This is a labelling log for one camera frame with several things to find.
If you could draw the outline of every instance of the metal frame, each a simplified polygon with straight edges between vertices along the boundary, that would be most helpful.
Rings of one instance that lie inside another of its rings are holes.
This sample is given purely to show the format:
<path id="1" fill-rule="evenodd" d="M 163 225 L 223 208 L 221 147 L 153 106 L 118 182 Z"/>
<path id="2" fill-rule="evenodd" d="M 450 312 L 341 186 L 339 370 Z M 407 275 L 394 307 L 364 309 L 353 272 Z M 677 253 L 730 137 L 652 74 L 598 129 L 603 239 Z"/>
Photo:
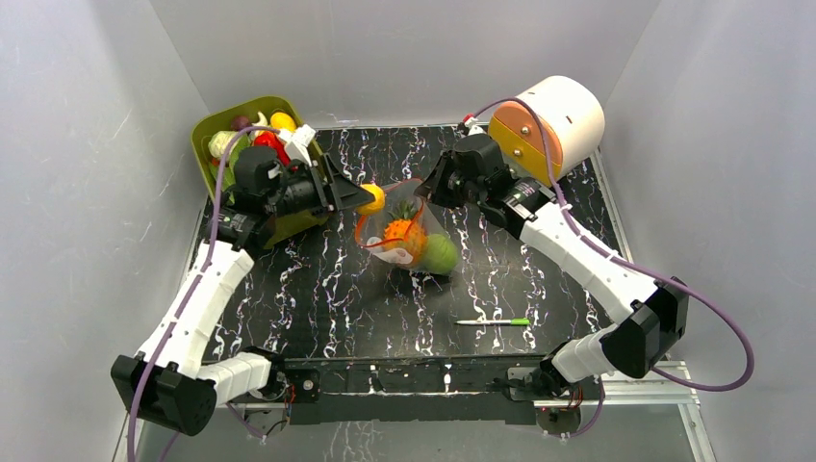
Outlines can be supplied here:
<path id="1" fill-rule="evenodd" d="M 618 239 L 618 247 L 621 248 L 621 254 L 624 256 L 624 258 L 631 262 L 632 253 L 629 248 L 629 242 L 626 239 L 626 232 L 624 231 L 623 222 L 621 221 L 621 215 L 618 212 L 618 207 L 615 204 L 615 199 L 613 198 L 612 191 L 609 187 L 609 182 L 606 179 L 606 170 L 603 167 L 600 148 L 596 149 L 595 152 L 592 153 L 590 156 L 590 161 L 592 162 L 592 168 L 595 171 L 595 175 L 598 178 L 603 202 L 606 204 L 606 210 L 609 212 L 609 218 L 612 221 L 613 232 L 615 233 L 615 237 Z M 691 375 L 688 372 L 688 368 L 685 367 L 685 361 L 673 362 L 672 364 L 676 365 L 674 371 L 664 367 L 664 364 L 666 363 L 658 363 L 657 367 L 673 375 L 685 377 L 686 380 L 691 380 Z M 687 391 L 688 395 L 693 398 L 693 402 L 678 403 L 677 407 L 680 412 L 680 417 L 683 420 L 683 426 L 686 429 L 686 437 L 688 438 L 689 446 L 694 453 L 694 459 L 697 462 L 714 462 L 716 457 L 714 456 L 714 449 L 711 447 L 711 443 L 708 440 L 708 433 L 705 431 L 705 426 L 702 422 L 702 416 L 700 414 L 700 401 L 698 399 L 697 391 L 688 388 L 685 390 Z M 606 389 L 606 394 L 609 398 L 609 388 Z M 656 404 L 657 402 L 650 400 L 650 403 Z"/>
<path id="2" fill-rule="evenodd" d="M 657 363 L 656 367 L 672 375 L 688 380 L 691 379 L 684 361 L 661 361 Z M 702 422 L 700 399 L 697 391 L 678 385 L 654 372 L 650 372 L 640 379 L 632 379 L 617 372 L 605 374 L 602 380 L 606 392 L 606 399 L 603 402 L 604 405 L 676 405 L 686 431 L 689 447 L 694 455 L 694 460 L 696 462 L 716 461 L 714 450 L 711 447 Z M 478 393 L 467 392 L 467 394 L 477 395 Z M 363 396 L 368 394 L 352 393 L 344 395 Z M 462 393 L 395 393 L 391 395 L 433 397 L 439 395 L 462 395 Z M 539 408 L 564 407 L 567 405 L 567 402 L 567 398 L 539 399 L 530 401 L 530 405 Z M 594 407 L 598 405 L 598 400 L 585 399 L 583 400 L 583 405 Z M 262 415 L 262 413 L 282 410 L 283 404 L 280 402 L 247 402 L 235 404 L 235 407 L 239 412 L 245 413 L 246 418 L 250 420 L 251 423 L 261 423 L 267 419 L 267 416 Z"/>

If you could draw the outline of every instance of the wire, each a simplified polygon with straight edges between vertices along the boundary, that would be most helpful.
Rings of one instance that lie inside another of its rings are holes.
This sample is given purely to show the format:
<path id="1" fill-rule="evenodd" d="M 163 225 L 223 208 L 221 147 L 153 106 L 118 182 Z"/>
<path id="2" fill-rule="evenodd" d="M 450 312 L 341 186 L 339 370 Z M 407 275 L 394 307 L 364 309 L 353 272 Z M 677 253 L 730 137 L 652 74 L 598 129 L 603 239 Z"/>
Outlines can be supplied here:
<path id="1" fill-rule="evenodd" d="M 292 417 L 292 403 L 294 402 L 294 385 L 292 386 L 292 395 L 289 399 L 289 404 L 286 404 L 284 401 L 284 405 L 286 406 L 286 417 L 290 419 Z"/>
<path id="2" fill-rule="evenodd" d="M 589 422 L 586 425 L 584 425 L 583 428 L 580 428 L 575 433 L 568 433 L 567 438 L 574 438 L 576 436 L 583 435 L 584 433 L 589 431 L 590 428 L 592 428 L 592 425 L 594 425 L 595 422 L 598 421 L 598 417 L 600 417 L 600 410 L 601 408 L 603 408 L 603 401 L 606 399 L 606 390 L 603 389 L 603 380 L 601 380 L 600 377 L 598 377 L 598 386 L 600 396 L 598 396 L 598 407 L 595 408 L 595 414 L 592 415 L 592 419 L 590 419 Z"/>
<path id="3" fill-rule="evenodd" d="M 580 233 L 580 231 L 578 230 L 578 225 L 575 223 L 575 220 L 574 220 L 573 216 L 570 215 L 570 212 L 568 211 L 568 209 L 566 207 L 567 206 L 567 200 L 564 198 L 564 192 L 561 191 L 561 187 L 558 185 L 558 182 L 555 181 L 555 176 L 554 176 L 554 173 L 553 173 L 554 168 L 552 168 L 553 163 L 552 163 L 552 159 L 549 156 L 550 149 L 546 148 L 548 143 L 547 143 L 547 137 L 545 136 L 546 132 L 545 132 L 545 129 L 544 129 L 544 125 L 542 124 L 541 119 L 536 115 L 535 111 L 533 111 L 533 109 L 527 103 L 525 103 L 523 100 L 521 100 L 519 98 L 516 98 L 516 97 L 500 99 L 499 101 L 491 103 L 488 106 L 485 106 L 484 108 L 480 109 L 478 112 L 475 113 L 474 117 L 478 117 L 483 112 L 485 112 L 488 109 L 492 108 L 496 104 L 504 103 L 504 102 L 508 102 L 508 101 L 518 103 L 522 107 L 524 107 L 524 109 L 530 114 L 530 118 L 533 119 L 536 126 L 538 127 L 539 133 L 541 134 L 543 147 L 545 148 L 544 149 L 544 154 L 545 154 L 545 156 L 547 158 L 547 165 L 548 165 L 547 175 L 548 175 L 549 183 L 552 185 L 552 188 L 555 190 L 555 198 L 558 201 L 558 205 L 561 206 L 561 215 L 564 217 L 564 221 L 566 221 L 567 225 L 578 236 L 578 238 L 581 241 L 583 241 L 585 244 L 587 244 L 590 248 L 595 250 L 596 253 L 601 255 L 603 258 L 607 258 L 607 259 L 611 260 L 613 263 L 617 264 L 618 266 L 624 267 L 624 268 L 626 268 L 628 270 L 632 270 L 632 271 L 644 274 L 644 275 L 646 275 L 648 277 L 651 277 L 652 279 L 655 279 L 655 280 L 660 281 L 660 282 L 662 282 L 662 283 L 664 283 L 664 284 L 666 284 L 668 286 L 671 286 L 672 288 L 677 289 L 677 290 L 689 295 L 692 298 L 696 298 L 703 305 L 705 305 L 709 309 L 711 309 L 711 311 L 713 311 L 714 314 L 719 316 L 720 319 L 723 320 L 728 325 L 728 327 L 730 327 L 730 329 L 734 332 L 734 334 L 737 336 L 740 343 L 742 344 L 743 349 L 745 350 L 745 370 L 743 371 L 742 375 L 739 378 L 737 378 L 733 382 L 730 382 L 730 383 L 725 384 L 725 385 L 706 385 L 706 384 L 696 383 L 696 382 L 692 382 L 692 381 L 689 381 L 689 380 L 684 380 L 684 379 L 679 378 L 679 377 L 675 377 L 675 376 L 673 376 L 671 374 L 668 374 L 666 372 L 663 372 L 663 371 L 659 370 L 658 368 L 652 368 L 652 370 L 655 371 L 656 373 L 658 373 L 659 375 L 661 375 L 663 377 L 666 377 L 669 380 L 672 380 L 675 383 L 679 383 L 680 385 L 685 385 L 686 387 L 694 388 L 696 390 L 702 390 L 702 391 L 705 391 L 705 392 L 727 392 L 727 391 L 730 391 L 730 390 L 735 390 L 735 389 L 745 385 L 746 382 L 748 382 L 748 380 L 753 375 L 753 367 L 754 367 L 754 364 L 753 364 L 753 362 L 754 362 L 754 360 L 753 360 L 753 348 L 751 347 L 751 342 L 749 342 L 749 340 L 748 340 L 748 336 L 737 325 L 736 321 L 731 316 L 728 315 L 728 313 L 726 313 L 723 309 L 721 309 L 719 306 L 717 306 L 714 303 L 714 301 L 709 299 L 707 296 L 693 290 L 692 288 L 690 288 L 688 286 L 680 284 L 680 283 L 672 280 L 671 278 L 669 278 L 667 276 L 664 276 L 664 275 L 662 275 L 662 274 L 660 274 L 660 273 L 658 273 L 658 272 L 656 272 L 654 270 L 642 267 L 640 265 L 636 265 L 634 263 L 630 263 L 630 262 L 624 260 L 623 258 L 618 257 L 618 256 L 614 255 L 613 253 L 605 250 L 604 248 L 602 248 L 598 244 L 595 244 L 594 242 L 592 242 L 592 240 L 590 240 L 588 237 L 586 237 L 586 236 L 584 236 L 584 235 L 582 235 Z"/>
<path id="4" fill-rule="evenodd" d="M 261 440 L 264 439 L 264 432 L 259 430 L 258 428 L 255 428 L 254 426 L 249 424 L 249 422 L 247 422 L 243 417 L 241 417 L 241 414 L 238 413 L 238 411 L 235 409 L 231 402 L 227 402 L 227 409 L 229 409 L 230 412 L 232 412 L 232 415 L 235 416 L 236 419 L 241 421 L 243 426 L 246 427 L 247 431 L 249 431 L 249 433 L 252 436 Z"/>
<path id="5" fill-rule="evenodd" d="M 218 164 L 218 175 L 216 175 L 216 193 L 215 197 L 213 198 L 213 217 L 215 218 L 217 218 L 218 214 L 220 213 L 221 187 L 224 184 L 224 168 L 227 165 L 227 161 L 229 159 L 230 154 L 232 154 L 232 148 L 235 146 L 235 143 L 241 136 L 256 130 L 264 130 L 275 134 L 279 133 L 277 129 L 270 127 L 249 126 L 241 129 L 227 143 L 226 148 L 224 149 L 224 154 L 221 156 L 221 162 Z M 210 248 L 207 249 L 207 256 L 204 259 L 204 263 L 201 265 L 200 271 L 202 273 L 213 263 L 213 253 L 216 250 L 217 237 L 218 237 L 218 220 L 213 219 L 213 224 L 210 229 Z M 176 309 L 175 314 L 173 315 L 176 319 L 180 318 L 181 314 L 184 312 L 184 309 L 187 308 L 187 304 L 190 302 L 192 294 L 195 292 L 195 289 L 201 282 L 202 277 L 203 276 L 201 275 L 201 273 L 199 273 L 190 283 L 190 287 L 187 289 L 187 292 L 184 294 L 184 297 L 182 298 L 178 308 Z M 156 349 L 153 351 L 153 354 L 150 355 L 150 359 L 147 361 L 147 365 L 144 367 L 144 371 L 141 373 L 139 382 L 136 385 L 136 392 L 133 394 L 133 402 L 131 403 L 130 413 L 128 416 L 128 438 L 127 438 L 128 462 L 136 462 L 136 423 L 139 413 L 139 405 L 141 403 L 141 397 L 144 395 L 144 388 L 147 386 L 147 379 L 150 376 L 150 373 L 153 371 L 153 368 L 156 366 L 156 361 L 162 354 L 162 350 L 165 349 L 165 345 L 167 345 L 167 340 L 169 340 L 170 335 L 172 335 L 175 326 L 176 326 L 175 322 L 170 322 L 169 325 L 167 326 L 165 334 L 162 335 L 162 338 L 159 340 L 159 343 L 156 344 Z"/>
<path id="6" fill-rule="evenodd" d="M 272 433 L 272 431 L 274 431 L 274 430 L 275 430 L 275 428 L 276 428 L 278 425 L 280 425 L 280 424 L 287 424 L 288 422 L 289 422 L 289 419 L 282 419 L 282 420 L 280 420 L 280 421 L 276 422 L 276 423 L 275 423 L 273 426 L 271 426 L 271 427 L 269 428 L 269 430 L 267 430 L 267 434 L 266 434 L 266 435 L 264 435 L 264 436 L 269 436 L 269 435 Z"/>
<path id="7" fill-rule="evenodd" d="M 176 442 L 176 438 L 178 438 L 178 435 L 180 435 L 180 434 L 181 433 L 178 432 L 178 431 L 173 433 L 173 436 L 170 437 L 170 441 L 167 442 L 167 446 L 165 446 L 165 448 L 162 449 L 162 453 L 159 454 L 158 462 L 165 462 L 165 459 L 167 458 L 167 455 L 170 453 L 170 448 L 173 447 L 173 443 Z"/>
<path id="8" fill-rule="evenodd" d="M 575 386 L 575 388 L 570 390 L 570 402 L 567 403 L 567 407 L 565 407 L 564 410 L 571 411 L 577 409 L 583 400 L 584 389 L 580 384 L 578 384 Z"/>
<path id="9" fill-rule="evenodd" d="M 283 390 L 281 390 L 281 393 L 279 393 L 275 398 L 260 398 L 260 400 L 263 400 L 263 401 L 277 401 L 278 399 L 280 399 L 282 396 L 284 396 L 286 394 L 287 390 L 289 390 L 289 387 L 287 385 L 284 385 Z"/>

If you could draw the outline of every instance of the black marble table surface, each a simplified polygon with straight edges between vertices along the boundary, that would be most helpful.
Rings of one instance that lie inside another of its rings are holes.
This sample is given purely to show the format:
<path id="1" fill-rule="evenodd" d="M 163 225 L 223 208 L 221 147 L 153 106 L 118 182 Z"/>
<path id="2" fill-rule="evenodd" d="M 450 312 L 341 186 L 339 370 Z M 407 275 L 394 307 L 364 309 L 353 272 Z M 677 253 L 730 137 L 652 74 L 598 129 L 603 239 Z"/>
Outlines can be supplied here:
<path id="1" fill-rule="evenodd" d="M 318 143 L 354 181 L 388 185 L 422 178 L 457 138 L 453 127 L 375 128 L 321 131 Z M 617 248 L 590 162 L 560 184 L 575 218 Z M 354 242 L 356 214 L 339 213 L 256 260 L 204 359 L 226 359 L 250 345 L 292 358 L 546 353 L 609 324 L 569 275 L 475 208 L 434 212 L 462 251 L 461 270 L 450 278 L 370 257 Z M 532 324 L 455 324 L 482 316 Z"/>

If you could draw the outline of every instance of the yellow lemon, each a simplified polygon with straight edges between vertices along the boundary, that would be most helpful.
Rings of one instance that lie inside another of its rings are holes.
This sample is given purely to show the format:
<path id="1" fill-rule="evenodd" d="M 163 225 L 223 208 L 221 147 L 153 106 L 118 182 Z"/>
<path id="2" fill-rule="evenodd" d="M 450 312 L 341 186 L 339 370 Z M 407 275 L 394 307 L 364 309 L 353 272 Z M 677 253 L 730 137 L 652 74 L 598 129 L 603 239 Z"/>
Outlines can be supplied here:
<path id="1" fill-rule="evenodd" d="M 365 185 L 360 185 L 360 187 L 368 191 L 369 193 L 374 194 L 374 201 L 369 202 L 366 205 L 361 205 L 360 207 L 357 207 L 358 214 L 373 215 L 381 211 L 383 207 L 385 207 L 385 193 L 379 186 L 374 185 L 372 183 L 367 183 Z"/>
<path id="2" fill-rule="evenodd" d="M 269 119 L 269 125 L 272 128 L 277 128 L 278 130 L 285 129 L 289 130 L 290 132 L 297 129 L 297 124 L 294 123 L 294 119 L 290 115 L 282 112 L 273 114 Z"/>

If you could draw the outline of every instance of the toy pineapple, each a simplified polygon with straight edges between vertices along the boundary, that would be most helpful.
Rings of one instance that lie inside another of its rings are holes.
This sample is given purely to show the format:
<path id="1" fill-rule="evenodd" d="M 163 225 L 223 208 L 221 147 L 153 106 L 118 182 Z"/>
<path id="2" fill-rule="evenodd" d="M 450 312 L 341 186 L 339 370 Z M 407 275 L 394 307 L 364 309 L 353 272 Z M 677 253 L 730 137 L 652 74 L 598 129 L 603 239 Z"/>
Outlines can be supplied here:
<path id="1" fill-rule="evenodd" d="M 414 220 L 417 211 L 417 206 L 413 200 L 399 201 L 390 212 L 392 221 L 388 223 L 383 234 L 383 241 L 386 241 L 383 245 L 385 250 L 401 247 L 414 257 L 414 262 L 422 260 L 422 255 L 428 243 L 425 229 L 418 219 Z M 391 239 L 401 241 L 388 243 L 388 240 Z"/>

